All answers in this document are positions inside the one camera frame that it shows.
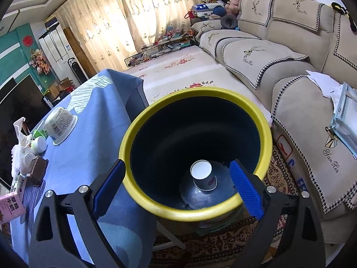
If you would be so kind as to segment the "white green lidded bottle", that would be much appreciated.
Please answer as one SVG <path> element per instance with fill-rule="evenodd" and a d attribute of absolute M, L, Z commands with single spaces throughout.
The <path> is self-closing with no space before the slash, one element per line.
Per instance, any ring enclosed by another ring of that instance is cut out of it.
<path fill-rule="evenodd" d="M 33 139 L 30 142 L 30 149 L 31 152 L 35 155 L 39 155 L 41 153 L 44 153 L 47 150 L 47 141 L 45 138 L 42 136 L 39 136 L 35 139 Z"/>

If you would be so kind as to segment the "low glass table with clutter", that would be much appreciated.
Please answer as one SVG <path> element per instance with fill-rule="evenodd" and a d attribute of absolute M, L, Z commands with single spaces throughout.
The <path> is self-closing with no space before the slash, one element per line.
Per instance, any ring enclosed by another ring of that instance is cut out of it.
<path fill-rule="evenodd" d="M 175 31 L 169 35 L 162 36 L 153 45 L 142 47 L 142 51 L 125 58 L 124 62 L 126 67 L 130 68 L 193 45 L 194 36 L 192 31 Z"/>

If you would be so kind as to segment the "beige sofa with covers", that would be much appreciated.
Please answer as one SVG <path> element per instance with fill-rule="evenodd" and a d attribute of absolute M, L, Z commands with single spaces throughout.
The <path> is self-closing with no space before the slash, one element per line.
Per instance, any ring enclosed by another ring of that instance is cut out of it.
<path fill-rule="evenodd" d="M 333 101 L 315 74 L 356 87 L 349 19 L 312 0 L 242 0 L 237 29 L 192 26 L 199 46 L 235 75 L 272 118 L 272 136 L 298 187 L 318 210 L 324 239 L 343 244 L 356 227 L 356 157 L 331 128 Z"/>

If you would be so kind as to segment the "black flat screen television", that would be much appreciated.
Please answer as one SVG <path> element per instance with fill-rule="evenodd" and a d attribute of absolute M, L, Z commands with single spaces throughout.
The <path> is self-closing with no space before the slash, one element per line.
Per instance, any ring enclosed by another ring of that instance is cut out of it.
<path fill-rule="evenodd" d="M 13 123 L 24 117 L 29 130 L 51 110 L 44 96 L 28 75 L 23 78 L 1 101 L 1 182 L 12 182 L 11 150 L 18 143 Z"/>

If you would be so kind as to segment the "cream embroidered curtains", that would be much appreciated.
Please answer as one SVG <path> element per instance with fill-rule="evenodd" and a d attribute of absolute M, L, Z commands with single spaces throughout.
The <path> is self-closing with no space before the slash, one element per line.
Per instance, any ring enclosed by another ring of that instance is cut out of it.
<path fill-rule="evenodd" d="M 55 11 L 96 71 L 123 71 L 125 59 L 169 28 L 188 31 L 185 15 L 205 0 L 67 0 Z"/>

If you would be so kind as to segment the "yellow rimmed black trash bin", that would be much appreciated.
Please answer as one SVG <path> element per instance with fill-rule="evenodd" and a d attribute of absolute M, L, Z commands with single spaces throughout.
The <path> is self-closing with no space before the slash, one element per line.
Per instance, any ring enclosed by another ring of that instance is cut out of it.
<path fill-rule="evenodd" d="M 264 178 L 272 135 L 260 109 L 233 91 L 203 87 L 169 94 L 144 109 L 123 137 L 126 191 L 146 211 L 167 220 L 224 221 L 242 206 L 229 166 Z M 207 160 L 217 178 L 210 192 L 198 189 L 190 167 Z"/>

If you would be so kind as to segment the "blue tablecloth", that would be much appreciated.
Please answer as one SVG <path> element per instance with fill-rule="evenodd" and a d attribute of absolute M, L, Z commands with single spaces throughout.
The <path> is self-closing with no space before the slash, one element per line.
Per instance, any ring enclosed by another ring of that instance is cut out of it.
<path fill-rule="evenodd" d="M 148 101 L 141 78 L 106 69 L 76 88 L 60 105 L 77 116 L 77 124 L 61 144 L 48 143 L 44 180 L 39 187 L 26 186 L 26 213 L 10 223 L 13 249 L 24 261 L 28 260 L 32 227 L 45 192 L 69 194 L 108 172 L 119 157 L 126 130 Z M 149 266 L 156 218 L 124 187 L 119 188 L 98 224 L 126 267 Z"/>

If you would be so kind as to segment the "black tower fan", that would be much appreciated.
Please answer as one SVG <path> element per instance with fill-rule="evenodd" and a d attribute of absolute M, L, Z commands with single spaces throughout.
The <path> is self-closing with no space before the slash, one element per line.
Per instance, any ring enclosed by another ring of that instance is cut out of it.
<path fill-rule="evenodd" d="M 74 57 L 69 58 L 67 63 L 80 84 L 83 84 L 88 80 L 87 75 Z"/>

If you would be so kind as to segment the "white papers on sofa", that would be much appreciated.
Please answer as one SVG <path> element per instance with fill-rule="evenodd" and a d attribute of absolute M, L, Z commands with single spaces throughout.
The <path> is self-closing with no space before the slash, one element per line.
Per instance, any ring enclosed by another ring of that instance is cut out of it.
<path fill-rule="evenodd" d="M 307 78 L 320 88 L 324 97 L 329 99 L 339 99 L 341 97 L 342 84 L 329 75 L 309 70 L 306 70 L 306 72 Z"/>

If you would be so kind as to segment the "green patterned white box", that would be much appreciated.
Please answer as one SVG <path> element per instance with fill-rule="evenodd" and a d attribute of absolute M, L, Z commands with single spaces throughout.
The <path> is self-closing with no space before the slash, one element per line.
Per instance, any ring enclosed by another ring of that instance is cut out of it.
<path fill-rule="evenodd" d="M 18 174 L 16 177 L 13 178 L 10 192 L 16 192 L 18 195 L 21 195 L 24 193 L 26 185 L 27 178 L 24 177 L 22 174 Z"/>

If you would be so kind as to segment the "artificial flower wall decoration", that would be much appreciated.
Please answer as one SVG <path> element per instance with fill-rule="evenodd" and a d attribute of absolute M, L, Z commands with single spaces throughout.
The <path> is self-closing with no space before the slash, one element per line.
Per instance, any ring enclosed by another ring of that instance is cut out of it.
<path fill-rule="evenodd" d="M 40 49 L 30 50 L 31 57 L 29 65 L 34 68 L 38 74 L 49 74 L 50 65 Z"/>

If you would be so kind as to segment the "pink milk carton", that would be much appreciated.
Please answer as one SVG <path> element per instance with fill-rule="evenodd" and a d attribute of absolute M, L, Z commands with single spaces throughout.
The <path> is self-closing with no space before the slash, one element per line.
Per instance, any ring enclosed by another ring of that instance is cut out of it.
<path fill-rule="evenodd" d="M 10 192 L 0 199 L 0 222 L 8 223 L 12 219 L 24 215 L 25 208 L 17 192 Z"/>

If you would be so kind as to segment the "white paper cup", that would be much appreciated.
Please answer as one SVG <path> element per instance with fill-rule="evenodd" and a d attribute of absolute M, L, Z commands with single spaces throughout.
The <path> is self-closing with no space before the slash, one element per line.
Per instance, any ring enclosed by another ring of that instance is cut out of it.
<path fill-rule="evenodd" d="M 193 182 L 198 189 L 210 192 L 217 187 L 217 178 L 209 161 L 195 161 L 190 167 L 190 173 Z"/>

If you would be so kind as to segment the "white foam fruit net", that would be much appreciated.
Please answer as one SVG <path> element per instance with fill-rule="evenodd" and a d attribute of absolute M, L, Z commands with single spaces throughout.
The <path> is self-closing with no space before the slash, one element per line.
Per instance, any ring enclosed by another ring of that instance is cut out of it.
<path fill-rule="evenodd" d="M 12 148 L 11 175 L 15 178 L 18 174 L 27 175 L 30 172 L 30 163 L 35 158 L 33 153 L 27 152 L 20 144 Z"/>

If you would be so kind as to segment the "white instant noodle bowl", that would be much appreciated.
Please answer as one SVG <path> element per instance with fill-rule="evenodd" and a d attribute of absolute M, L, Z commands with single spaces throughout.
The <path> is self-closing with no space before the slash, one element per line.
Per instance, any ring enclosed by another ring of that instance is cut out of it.
<path fill-rule="evenodd" d="M 63 107 L 56 107 L 45 119 L 44 129 L 55 146 L 71 134 L 77 124 L 77 116 Z"/>

